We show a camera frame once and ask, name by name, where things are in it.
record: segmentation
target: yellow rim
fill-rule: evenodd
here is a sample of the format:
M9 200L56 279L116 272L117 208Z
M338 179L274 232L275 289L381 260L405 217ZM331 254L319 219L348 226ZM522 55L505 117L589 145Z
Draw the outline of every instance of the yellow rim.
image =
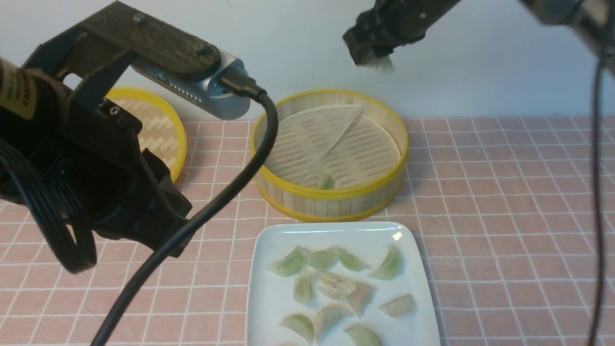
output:
M393 116L393 118L395 118L399 122L400 126L405 128L405 124L399 118L399 116L397 116L397 114L395 114L395 112L393 112L393 110L391 110L385 104L383 104L382 102L380 102L380 101L378 101L376 99L373 99L373 98L371 98L369 96L366 96L366 95L363 95L363 94L359 94L357 92L352 92L352 91L328 89L328 90L316 90L316 91L303 92L301 94L296 94L296 95L293 95L291 97L287 97L287 98L277 102L276 106L279 107L283 103L286 103L286 102L288 102L290 100L298 99L300 97L304 97L304 96L307 96L307 95L329 94L329 93L348 94L348 95L353 95L353 96L356 96L356 97L360 97L361 99L365 99L365 100L371 101L371 102L373 102L373 103L383 107L385 110L387 110ZM256 122L256 126L252 129L252 135L250 136L250 154L252 156L254 155L254 153L256 153L256 146L254 144L254 135L256 133L256 129L264 121L265 117L266 117L266 115L263 113L261 115L261 117L258 119L258 121ZM397 163L397 165L395 166L395 168L393 168L393 170L391 170L387 175L381 177L380 179L376 180L373 183L369 183L367 185L362 185L362 186L358 186L358 187L354 187L354 188L347 188L347 189L343 189L343 190L320 190L320 189L317 189L317 188L303 187L303 186L296 185L296 184L293 184L293 183L287 182L286 180L281 179L280 177L278 177L275 174L273 174L265 166L261 167L260 174L262 174L263 177L266 180L270 181L275 186L277 186L277 187L279 187L279 188L281 188L281 189L283 189L285 191L288 191L290 193L294 193L294 194L296 194L298 196L302 196L302 197L305 197L305 198L311 198L311 199L355 198L355 197L359 197L359 196L363 196L363 195L372 193L372 192L378 190L379 188L387 185L393 179L395 179L395 177L397 176L399 171L404 168L404 165L406 163L406 158L408 156L409 142L408 142L408 133L407 132L404 135L404 142L405 142L405 145L402 148L402 157L400 158L400 160ZM301 220L298 217L299 215L301 215L302 217L305 218L305 215L302 215L302 214L298 214L297 217L295 217L295 216L292 216L292 217Z
M275 208L277 211L281 212L282 214L288 217L292 217L293 219L296 219L302 222L350 222L350 221L363 220L383 210L386 206L389 205L389 203L393 201L393 199L395 199L395 196L397 196L402 186L399 185L399 188L397 189L397 191L395 191L395 193L391 197L389 197L382 204L374 208L366 210L360 214L349 215L349 216L339 216L339 217L318 217L318 216L311 216L311 215L302 214L300 212L292 211L284 207L283 205L279 204L278 202L273 200L269 195L264 193L263 189L261 188L261 184L259 184L258 182L256 183L256 187L258 188L258 191L260 191L261 195L263 195L263 198L265 199L265 201L267 201L267 203L271 204L271 206Z
M175 182L180 176L181 169L184 167L184 162L186 161L186 148L188 144L186 142L186 131L184 131L184 125L181 123L180 117L177 115L177 112L173 109L173 107L157 95L147 91L127 87L111 89L106 98L137 99L148 102L155 107L158 107L158 109L163 111L164 114L171 119L171 123L173 123L173 127L175 128L175 133L177 134L177 158L175 159L175 164L171 167L171 179Z

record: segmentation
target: white wall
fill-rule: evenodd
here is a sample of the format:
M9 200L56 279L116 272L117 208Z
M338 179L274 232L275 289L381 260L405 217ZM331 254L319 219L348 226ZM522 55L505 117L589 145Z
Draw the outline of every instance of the white wall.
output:
M373 0L125 2L238 55L275 100L342 88L376 97L408 117L578 115L589 109L594 58L572 32L540 27L516 0L463 0L424 41L392 56L392 76L356 69L341 39ZM0 0L0 54L21 64L39 43L107 3ZM614 86L607 80L610 95ZM119 85L163 95L185 118L204 114L132 70ZM615 98L605 103L615 111ZM260 113L253 105L249 115Z

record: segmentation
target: cable connector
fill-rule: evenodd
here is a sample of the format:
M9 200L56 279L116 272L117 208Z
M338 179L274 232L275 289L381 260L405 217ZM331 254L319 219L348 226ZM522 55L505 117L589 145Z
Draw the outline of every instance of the cable connector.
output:
M219 78L220 84L233 94L258 100L265 90L256 85L256 81L235 68L229 68Z

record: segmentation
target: bamboo steamer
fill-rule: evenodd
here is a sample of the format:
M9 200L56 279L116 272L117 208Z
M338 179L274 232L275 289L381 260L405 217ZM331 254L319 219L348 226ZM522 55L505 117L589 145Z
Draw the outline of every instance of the bamboo steamer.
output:
M395 198L406 175L408 133L390 108L338 90L298 94L276 107L276 144L255 177L272 207L304 222L343 222L373 215ZM263 140L264 119L252 132L252 155ZM317 188L323 175L331 177L332 189Z

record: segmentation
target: tiled countertop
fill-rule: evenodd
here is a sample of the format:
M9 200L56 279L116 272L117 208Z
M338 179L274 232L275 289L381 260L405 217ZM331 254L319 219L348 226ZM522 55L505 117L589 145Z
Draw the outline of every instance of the tiled countertop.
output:
M248 158L253 122L187 124L180 180L200 209ZM400 196L374 220L415 234L442 345L584 345L594 292L587 118L414 119ZM603 191L615 249L615 118L605 119ZM89 344L150 251L98 239L100 263L64 272L22 207L0 211L0 344ZM256 236L294 222L251 183L167 260L137 295L111 345L244 345ZM603 345L615 345L609 257Z

